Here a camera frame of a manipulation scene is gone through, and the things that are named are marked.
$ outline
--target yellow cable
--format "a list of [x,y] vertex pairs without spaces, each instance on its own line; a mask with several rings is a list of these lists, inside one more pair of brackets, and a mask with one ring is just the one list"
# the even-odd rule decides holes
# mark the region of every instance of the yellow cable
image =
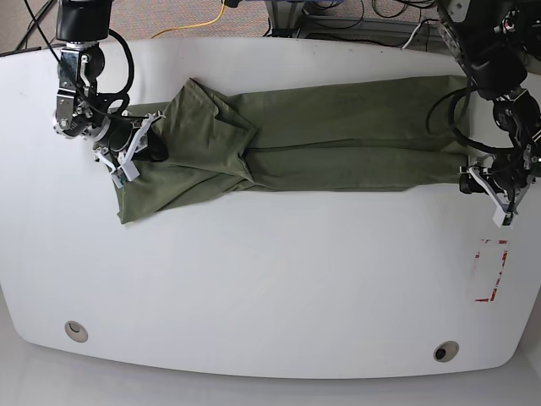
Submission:
[[176,30],[186,30],[187,28],[197,28],[197,27],[204,27],[206,25],[211,25],[211,24],[214,24],[217,20],[220,19],[220,17],[223,15],[223,12],[224,10],[226,9],[226,2],[225,0],[223,0],[223,4],[221,5],[221,10],[220,10],[220,13],[218,14],[218,17],[216,17],[215,19],[213,19],[212,21],[207,21],[206,23],[200,23],[200,24],[194,24],[194,25],[185,25],[184,27],[172,27],[172,28],[167,28],[165,30],[161,30],[159,32],[156,32],[152,37],[151,39],[154,39],[156,38],[157,36],[160,36],[161,34],[164,34],[166,32],[169,32],[169,31],[176,31]]

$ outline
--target gray floor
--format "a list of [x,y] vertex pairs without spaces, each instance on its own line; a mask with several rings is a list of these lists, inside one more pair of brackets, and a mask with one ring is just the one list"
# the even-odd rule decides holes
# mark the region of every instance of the gray floor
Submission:
[[[37,11],[46,0],[29,0]],[[383,14],[399,11],[401,4],[393,0],[377,0]],[[344,0],[339,7],[326,11],[329,15],[377,18],[371,0]],[[112,8],[111,27],[127,40],[150,38],[158,30],[175,25],[195,24],[214,19],[220,11],[220,0],[115,0]],[[54,37],[57,6],[45,17],[42,28],[47,38]],[[434,17],[434,10],[424,11],[423,16]],[[419,21],[421,14],[408,8],[398,19]],[[30,16],[22,0],[0,1],[0,52],[14,49],[26,31]],[[238,8],[226,8],[223,17],[213,25],[191,30],[173,31],[164,36],[262,36],[267,30],[267,12],[263,1],[244,0]],[[419,39],[416,44],[424,46]],[[35,33],[29,47],[43,47],[44,42]]]

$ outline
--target green pants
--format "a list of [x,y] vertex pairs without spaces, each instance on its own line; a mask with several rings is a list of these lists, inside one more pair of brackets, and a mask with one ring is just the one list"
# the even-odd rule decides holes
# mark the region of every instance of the green pants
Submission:
[[[456,183],[467,162],[451,132],[430,136],[434,102],[465,85],[454,76],[408,78],[226,97],[189,80],[154,125],[165,162],[136,162],[117,189],[122,223],[237,190],[399,191]],[[431,125],[445,127],[445,113]],[[468,123],[461,123],[469,134]]]

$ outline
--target circular grommet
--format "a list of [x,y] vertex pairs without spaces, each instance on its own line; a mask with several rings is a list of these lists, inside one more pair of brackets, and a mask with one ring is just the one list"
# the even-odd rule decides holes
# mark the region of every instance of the circular grommet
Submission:
[[77,321],[68,321],[64,326],[64,330],[66,330],[68,337],[77,343],[84,343],[88,340],[88,332]]
[[454,341],[443,343],[434,351],[434,359],[438,362],[449,362],[456,357],[458,349],[458,343]]

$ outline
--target olive green fabric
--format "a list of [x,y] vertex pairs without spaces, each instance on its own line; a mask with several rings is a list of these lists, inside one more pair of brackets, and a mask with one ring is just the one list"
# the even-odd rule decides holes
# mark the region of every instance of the olive green fabric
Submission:
[[[136,162],[117,189],[122,223],[237,190],[400,191],[455,183],[464,152],[451,133],[430,136],[427,111],[465,80],[407,78],[226,97],[189,80],[154,125],[165,162]],[[445,128],[444,112],[431,125]],[[467,122],[461,123],[469,134]]]

